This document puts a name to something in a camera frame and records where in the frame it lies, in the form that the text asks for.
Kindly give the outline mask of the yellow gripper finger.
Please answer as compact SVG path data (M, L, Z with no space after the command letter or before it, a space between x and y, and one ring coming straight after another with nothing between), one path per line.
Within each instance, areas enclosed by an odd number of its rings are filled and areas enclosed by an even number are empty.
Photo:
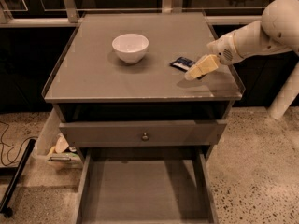
M203 62L207 57L208 57L207 54L204 55L204 56L202 56L202 57L196 62L196 65L197 65L197 64L200 64L201 62Z
M216 55L208 55L208 57L203 62L190 68L188 72L185 73L185 75L189 75L191 76L191 78L196 79L201 75L206 75L217 70L220 65L220 60Z

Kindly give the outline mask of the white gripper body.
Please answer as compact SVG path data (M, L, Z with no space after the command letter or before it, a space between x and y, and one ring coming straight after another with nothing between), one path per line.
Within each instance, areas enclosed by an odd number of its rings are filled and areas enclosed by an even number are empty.
M235 31L232 31L207 44L210 53L216 55L223 65L232 65L243 60L235 47L234 36Z

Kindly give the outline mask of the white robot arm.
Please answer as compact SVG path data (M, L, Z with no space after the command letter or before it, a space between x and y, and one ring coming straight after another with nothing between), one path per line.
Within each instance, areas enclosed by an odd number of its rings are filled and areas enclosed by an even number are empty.
M299 0L275 0L261 18L240 29L222 35L207 44L204 55L185 73L194 80L255 55L280 54L289 50L299 53Z

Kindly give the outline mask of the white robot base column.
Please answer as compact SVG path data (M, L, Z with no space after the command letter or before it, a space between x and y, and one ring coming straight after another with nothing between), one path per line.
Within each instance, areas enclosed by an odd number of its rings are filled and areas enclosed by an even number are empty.
M299 94L299 62L280 89L278 95L268 108L268 113L273 119L281 119L292 102Z

